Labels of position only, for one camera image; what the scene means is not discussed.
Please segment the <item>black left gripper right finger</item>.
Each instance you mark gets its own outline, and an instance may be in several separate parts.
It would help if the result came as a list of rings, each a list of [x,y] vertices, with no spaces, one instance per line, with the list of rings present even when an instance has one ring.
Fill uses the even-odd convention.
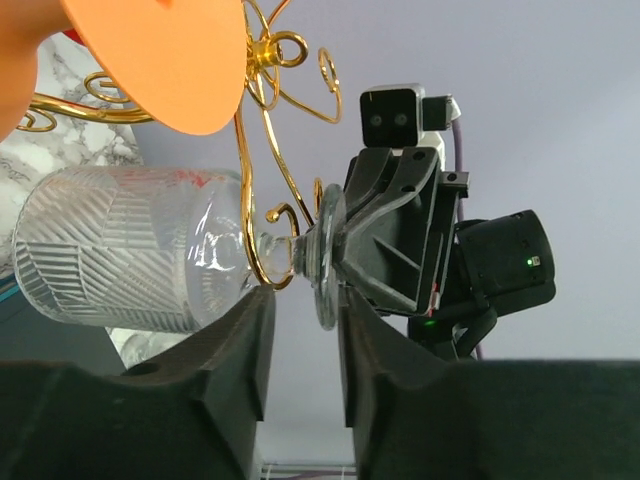
[[[447,362],[339,293],[345,421],[362,479],[635,479],[635,361]]]

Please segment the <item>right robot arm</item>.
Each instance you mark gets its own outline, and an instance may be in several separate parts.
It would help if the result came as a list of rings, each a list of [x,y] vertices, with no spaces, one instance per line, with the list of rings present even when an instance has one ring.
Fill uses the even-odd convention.
[[[433,147],[365,148],[349,165],[335,265],[382,315],[444,360],[472,358],[498,318],[550,302],[555,266],[532,210],[459,215],[469,176]]]

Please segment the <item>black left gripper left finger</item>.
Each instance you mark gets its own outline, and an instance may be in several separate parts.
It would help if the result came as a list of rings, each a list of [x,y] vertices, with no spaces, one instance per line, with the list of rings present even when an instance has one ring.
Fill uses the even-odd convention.
[[[1,366],[5,479],[248,479],[264,417],[275,294],[118,376],[69,363]]]

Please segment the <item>clear textured wine glass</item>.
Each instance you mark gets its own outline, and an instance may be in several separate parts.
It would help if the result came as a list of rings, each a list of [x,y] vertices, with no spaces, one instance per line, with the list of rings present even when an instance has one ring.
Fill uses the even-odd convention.
[[[45,177],[13,232],[15,277],[29,302],[63,323],[192,333],[254,286],[312,285],[317,317],[338,317],[332,243],[345,198],[328,187],[307,233],[246,230],[241,176],[229,170],[76,167]]]

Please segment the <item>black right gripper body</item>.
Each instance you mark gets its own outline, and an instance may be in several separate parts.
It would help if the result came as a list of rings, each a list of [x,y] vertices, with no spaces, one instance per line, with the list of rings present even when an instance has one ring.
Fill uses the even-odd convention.
[[[469,229],[484,223],[484,220],[459,220],[458,208],[468,197],[469,174],[467,172],[442,171],[435,185],[435,210],[433,233],[441,235],[439,256],[436,260],[429,306],[429,320],[444,319],[445,307],[442,299],[449,275],[456,278],[451,285],[459,292],[459,300],[452,305],[454,315],[467,315],[473,310],[488,309],[490,294],[483,284],[483,275],[474,264],[476,257],[471,250],[471,236],[465,237]]]

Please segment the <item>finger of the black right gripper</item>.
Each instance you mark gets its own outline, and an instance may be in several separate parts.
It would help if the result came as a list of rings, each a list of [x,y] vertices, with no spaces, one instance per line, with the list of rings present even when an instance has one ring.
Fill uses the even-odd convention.
[[[346,223],[334,253],[342,278],[375,307],[416,315],[433,283],[426,265],[440,158],[433,147],[365,148],[344,183]]]

